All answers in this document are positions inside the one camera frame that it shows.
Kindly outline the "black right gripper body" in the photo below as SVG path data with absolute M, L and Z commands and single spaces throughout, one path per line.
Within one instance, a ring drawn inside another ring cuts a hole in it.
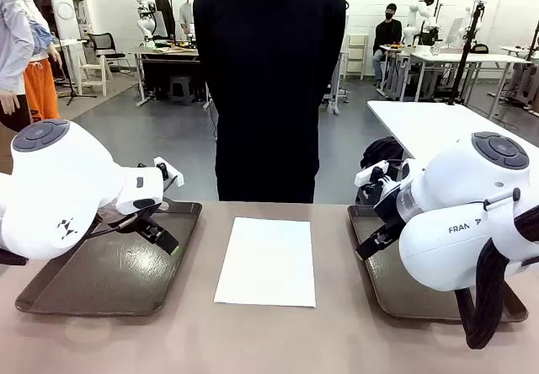
M 387 230 L 402 230 L 405 221 L 397 208 L 398 194 L 401 191 L 400 184 L 395 181 L 378 181 L 377 184 L 382 191 L 374 207 L 375 213 L 382 219 Z

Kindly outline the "white A4 paper stack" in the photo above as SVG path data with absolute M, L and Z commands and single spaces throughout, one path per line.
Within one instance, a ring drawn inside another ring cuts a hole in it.
M 214 302 L 315 308 L 311 224 L 235 218 Z

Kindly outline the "brown plastic tray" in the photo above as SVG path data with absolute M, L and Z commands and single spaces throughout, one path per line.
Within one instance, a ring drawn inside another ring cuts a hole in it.
M 137 233 L 112 232 L 50 260 L 15 301 L 22 313 L 73 317 L 144 317 L 160 309 L 202 211 L 170 202 L 153 219 L 179 243 L 169 255 Z
M 352 239 L 356 251 L 375 230 L 382 226 L 371 206 L 348 207 L 350 223 L 355 233 Z M 356 257 L 367 271 L 376 300 L 387 315 L 430 323 L 461 323 L 453 292 L 440 292 L 419 284 L 405 269 L 400 259 L 398 242 L 378 251 L 367 261 Z M 504 289 L 502 323 L 522 323 L 528 311 L 520 298 L 506 285 Z

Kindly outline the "black bag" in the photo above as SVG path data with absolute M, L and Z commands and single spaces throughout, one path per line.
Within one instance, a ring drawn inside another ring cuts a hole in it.
M 387 136 L 375 140 L 365 149 L 360 161 L 360 167 L 365 169 L 380 161 L 401 160 L 403 154 L 404 149 L 401 144 L 393 136 Z

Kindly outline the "large white table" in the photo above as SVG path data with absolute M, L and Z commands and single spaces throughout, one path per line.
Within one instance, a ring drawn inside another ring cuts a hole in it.
M 517 142 L 539 173 L 539 147 L 462 105 L 370 100 L 367 106 L 413 158 L 430 160 L 459 138 L 491 131 Z

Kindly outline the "grey plastic stool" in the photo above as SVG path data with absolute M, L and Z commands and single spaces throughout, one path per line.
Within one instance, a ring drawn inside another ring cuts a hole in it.
M 191 93 L 190 76 L 171 76 L 169 79 L 170 99 L 184 105 L 191 105 L 193 94 Z

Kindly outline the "white wooden chair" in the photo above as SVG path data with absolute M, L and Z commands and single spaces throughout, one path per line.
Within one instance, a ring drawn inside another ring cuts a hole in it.
M 77 57 L 77 93 L 83 94 L 85 88 L 96 88 L 103 97 L 108 94 L 108 83 L 113 81 L 112 71 L 104 55 L 97 57 L 95 63 L 88 63 Z

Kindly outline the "black tripod stand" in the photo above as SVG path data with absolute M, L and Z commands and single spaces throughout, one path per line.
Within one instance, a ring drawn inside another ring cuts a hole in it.
M 70 107 L 75 99 L 96 99 L 95 95 L 79 93 L 77 91 L 77 89 L 79 88 L 79 83 L 74 83 L 72 78 L 76 76 L 76 69 L 74 67 L 71 47 L 75 45 L 81 45 L 85 42 L 86 40 L 84 39 L 59 39 L 58 43 L 56 44 L 57 50 L 61 51 L 64 54 L 64 58 L 66 61 L 67 72 L 64 74 L 64 76 L 67 79 L 69 93 L 61 93 L 58 95 L 59 99 L 67 99 L 67 102 L 65 103 L 66 107 Z

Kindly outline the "white shelf unit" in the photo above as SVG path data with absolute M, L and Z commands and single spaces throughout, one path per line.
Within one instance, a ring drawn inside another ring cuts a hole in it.
M 368 35 L 348 34 L 344 39 L 344 78 L 357 77 L 364 79 L 366 72 L 366 59 L 368 48 Z

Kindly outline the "person in black sweater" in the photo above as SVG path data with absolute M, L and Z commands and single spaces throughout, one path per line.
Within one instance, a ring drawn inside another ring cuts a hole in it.
M 218 113 L 222 201 L 305 203 L 319 170 L 318 109 L 344 38 L 345 0 L 194 0 Z

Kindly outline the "white computer monitor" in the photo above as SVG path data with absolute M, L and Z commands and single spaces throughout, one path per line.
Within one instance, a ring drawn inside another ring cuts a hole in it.
M 462 41 L 462 37 L 460 36 L 462 20 L 463 20 L 463 17 L 455 18 L 453 20 L 453 23 L 449 29 L 449 32 L 445 40 L 445 44 L 448 47 L 457 47 L 458 45 L 460 45 L 460 42 Z

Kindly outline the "small white background robot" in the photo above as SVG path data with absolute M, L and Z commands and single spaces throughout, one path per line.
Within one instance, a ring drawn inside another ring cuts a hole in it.
M 475 12 L 475 7 L 468 6 L 465 9 L 465 14 L 462 18 L 461 26 L 457 32 L 458 41 L 462 44 L 464 44 L 467 39 L 468 31 L 470 30 L 471 25 L 472 25 L 472 16 L 474 12 Z

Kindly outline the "background person in black coat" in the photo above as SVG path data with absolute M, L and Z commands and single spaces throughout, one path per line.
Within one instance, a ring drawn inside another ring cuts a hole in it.
M 175 22 L 169 0 L 155 0 L 156 12 L 154 14 L 156 29 L 153 38 L 173 40 L 175 38 Z

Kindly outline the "mannequin striped shirt brown skirt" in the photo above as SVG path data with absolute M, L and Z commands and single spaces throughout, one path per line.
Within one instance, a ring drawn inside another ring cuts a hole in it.
M 0 173 L 13 170 L 11 142 L 31 124 L 24 71 L 35 48 L 18 0 L 0 0 Z

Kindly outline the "background person with dark hair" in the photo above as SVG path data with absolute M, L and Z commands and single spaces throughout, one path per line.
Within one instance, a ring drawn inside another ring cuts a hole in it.
M 179 22 L 186 38 L 189 38 L 194 29 L 193 0 L 182 0 L 179 8 Z

